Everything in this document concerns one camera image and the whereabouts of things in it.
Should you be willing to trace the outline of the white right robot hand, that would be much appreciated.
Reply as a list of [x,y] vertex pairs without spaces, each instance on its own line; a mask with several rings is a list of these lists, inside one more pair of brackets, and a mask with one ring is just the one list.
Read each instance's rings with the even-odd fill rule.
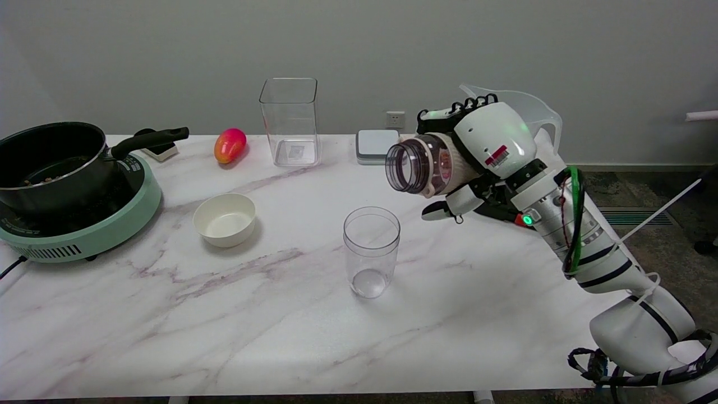
[[451,177],[440,189],[428,185],[421,194],[444,200],[429,204],[421,218],[436,222],[462,217],[480,205],[501,182],[514,195],[545,176],[546,164],[537,157],[537,145],[527,123],[497,95],[454,103],[443,110],[423,110],[417,116],[418,140],[442,140],[450,156]]

